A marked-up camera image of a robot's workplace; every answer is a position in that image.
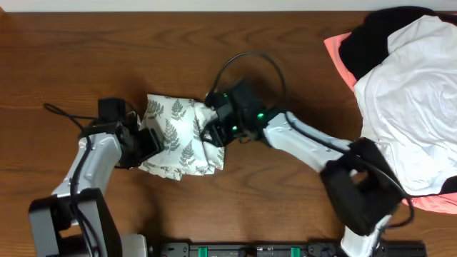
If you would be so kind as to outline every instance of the black fabric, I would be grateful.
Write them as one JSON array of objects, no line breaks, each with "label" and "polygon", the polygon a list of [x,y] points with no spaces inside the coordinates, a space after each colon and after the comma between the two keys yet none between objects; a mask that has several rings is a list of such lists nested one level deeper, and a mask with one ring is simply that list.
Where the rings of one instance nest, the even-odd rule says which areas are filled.
[{"label": "black fabric", "polygon": [[438,14],[440,20],[457,26],[457,15],[455,14]]},{"label": "black fabric", "polygon": [[344,66],[359,80],[388,56],[388,36],[424,15],[436,14],[433,10],[415,6],[401,6],[369,14],[364,23],[341,42],[338,51]]},{"label": "black fabric", "polygon": [[457,176],[450,177],[444,181],[439,194],[455,193],[457,192]]}]

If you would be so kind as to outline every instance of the wood grain surface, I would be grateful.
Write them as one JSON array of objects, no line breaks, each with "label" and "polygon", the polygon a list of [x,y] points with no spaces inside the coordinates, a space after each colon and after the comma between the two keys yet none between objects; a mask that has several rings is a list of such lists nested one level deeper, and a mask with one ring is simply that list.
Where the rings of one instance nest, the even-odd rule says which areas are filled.
[{"label": "wood grain surface", "polygon": [[[352,92],[323,40],[363,12],[5,14],[0,18],[0,256],[33,256],[27,210],[65,177],[78,129],[41,107],[95,115],[118,96],[141,111],[147,93],[202,100],[224,62],[265,51],[290,87],[292,110],[347,139],[361,132]],[[115,170],[106,200],[122,233],[193,241],[338,238],[343,225],[316,172],[260,143],[231,144],[213,176],[162,179]],[[395,219],[408,215],[401,206]],[[457,256],[457,216],[417,210],[387,239],[423,240],[429,256]]]}]

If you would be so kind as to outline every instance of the white fabric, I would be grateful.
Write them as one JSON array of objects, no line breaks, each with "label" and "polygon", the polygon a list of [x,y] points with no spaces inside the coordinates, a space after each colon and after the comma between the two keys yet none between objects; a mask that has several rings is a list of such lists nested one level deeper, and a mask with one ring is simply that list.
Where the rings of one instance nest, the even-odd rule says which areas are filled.
[{"label": "white fabric", "polygon": [[224,168],[224,148],[202,143],[199,134],[216,113],[193,99],[148,95],[141,128],[158,132],[165,150],[140,165],[162,178],[181,180],[184,174],[213,174]]},{"label": "white fabric", "polygon": [[409,194],[439,193],[457,175],[457,26],[423,16],[391,34],[388,51],[355,85],[361,135]]}]

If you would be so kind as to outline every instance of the black cable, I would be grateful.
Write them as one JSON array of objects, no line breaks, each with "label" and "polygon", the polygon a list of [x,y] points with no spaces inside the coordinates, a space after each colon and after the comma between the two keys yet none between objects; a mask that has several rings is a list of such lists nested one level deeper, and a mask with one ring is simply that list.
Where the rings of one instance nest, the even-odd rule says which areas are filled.
[{"label": "black cable", "polygon": [[141,163],[139,165],[136,165],[136,166],[120,166],[120,165],[115,165],[114,168],[118,168],[118,169],[133,169],[133,168],[138,168],[139,166],[141,165]]},{"label": "black cable", "polygon": [[133,112],[135,113],[135,118],[136,118],[137,116],[139,116],[139,115],[138,115],[138,111],[136,111],[136,109],[135,109],[135,107],[134,107],[133,104],[130,104],[130,103],[128,103],[128,102],[126,102],[126,104],[127,104],[127,106],[129,106],[130,111],[133,111]]},{"label": "black cable", "polygon": [[376,237],[376,243],[373,244],[373,247],[371,247],[371,256],[370,257],[375,257],[376,256],[376,249],[378,248],[378,244],[381,242],[381,237],[385,231],[384,227],[380,227],[378,229],[378,235]]},{"label": "black cable", "polygon": [[400,228],[400,227],[403,227],[403,226],[406,226],[408,225],[409,223],[411,223],[414,219],[414,216],[415,216],[415,213],[414,213],[414,205],[413,205],[413,201],[411,200],[411,196],[409,196],[405,190],[403,189],[403,187],[401,187],[396,181],[394,181],[393,178],[391,178],[389,175],[387,175],[385,172],[383,172],[380,168],[376,167],[375,165],[373,165],[372,163],[369,163],[365,160],[363,160],[362,158],[358,157],[358,161],[360,161],[363,165],[371,168],[371,170],[375,171],[377,174],[380,174],[382,176],[384,176],[384,178],[387,178],[391,184],[393,186],[395,186],[397,188],[397,190],[401,193],[401,195],[406,199],[406,202],[408,202],[408,207],[409,207],[409,212],[410,212],[410,215],[409,217],[400,222],[400,223],[397,223],[397,224],[391,224],[391,225],[386,225],[386,229],[392,229],[392,228]]},{"label": "black cable", "polygon": [[76,119],[92,119],[92,118],[85,117],[85,116],[70,115],[70,114],[66,113],[64,110],[62,110],[59,107],[54,106],[52,104],[44,104],[43,107],[46,110],[52,112],[53,114],[58,114],[58,115],[62,115],[62,116],[69,118],[71,121],[73,121],[73,123],[75,123],[81,129],[82,134],[86,137],[86,140],[87,140],[86,150],[84,151],[83,156],[81,157],[81,160],[79,161],[78,165],[76,166],[75,171],[73,172],[73,176],[70,179],[70,202],[71,202],[71,210],[73,211],[76,221],[78,221],[84,243],[86,244],[87,251],[89,252],[89,256],[94,257],[95,256],[94,249],[92,247],[91,240],[89,238],[89,233],[87,232],[87,229],[86,229],[86,226],[84,223],[84,220],[86,221],[86,223],[89,223],[89,220],[79,210],[78,200],[76,198],[77,183],[79,180],[79,175],[81,174],[81,170],[84,165],[84,162],[86,161],[87,157],[89,156],[90,151],[92,150],[92,142],[91,142],[91,139],[89,138],[89,135],[87,135],[84,127]]},{"label": "black cable", "polygon": [[84,215],[84,213],[81,210],[78,209],[78,212],[79,212],[79,215],[82,217],[83,222],[89,228],[89,231],[92,233],[92,235],[94,235],[94,240],[95,240],[97,247],[100,246],[99,237],[96,236],[96,231],[95,231],[94,227],[92,226],[91,222],[88,220],[88,218]]},{"label": "black cable", "polygon": [[243,53],[240,53],[240,54],[237,54],[235,56],[233,56],[232,58],[230,58],[223,66],[222,66],[222,69],[218,72],[217,76],[216,76],[216,80],[214,81],[214,84],[213,84],[213,87],[211,88],[211,90],[209,91],[208,93],[208,96],[210,96],[212,93],[215,92],[216,90],[216,87],[217,85],[219,84],[219,81],[221,80],[221,77],[222,77],[222,73],[225,71],[225,69],[227,68],[227,66],[229,64],[231,64],[233,61],[235,61],[236,59],[242,57],[242,56],[257,56],[257,57],[260,57],[262,58],[263,60],[266,60],[267,62],[269,62],[276,70],[276,73],[278,74],[279,76],[279,79],[281,80],[281,85],[282,85],[282,89],[283,89],[283,99],[286,99],[287,97],[287,87],[286,87],[286,80],[284,79],[284,75],[281,71],[281,69],[279,68],[279,65],[267,54],[265,53],[262,53],[262,52],[256,52],[256,51],[248,51],[248,52],[243,52]]},{"label": "black cable", "polygon": [[332,143],[325,142],[324,140],[322,140],[320,138],[316,138],[315,136],[313,136],[313,135],[311,135],[311,134],[309,134],[309,133],[307,133],[305,131],[302,131],[299,127],[297,127],[295,125],[295,123],[293,121],[290,120],[290,118],[288,117],[288,113],[287,112],[284,114],[284,116],[286,117],[286,121],[289,124],[289,126],[291,128],[293,128],[294,130],[296,130],[302,136],[310,138],[312,141],[315,141],[316,143],[319,143],[319,144],[325,146],[326,148],[332,149],[332,150],[337,151],[339,153],[342,153],[342,154],[348,153],[348,151],[346,151],[344,149],[341,149],[341,148],[333,145]]}]

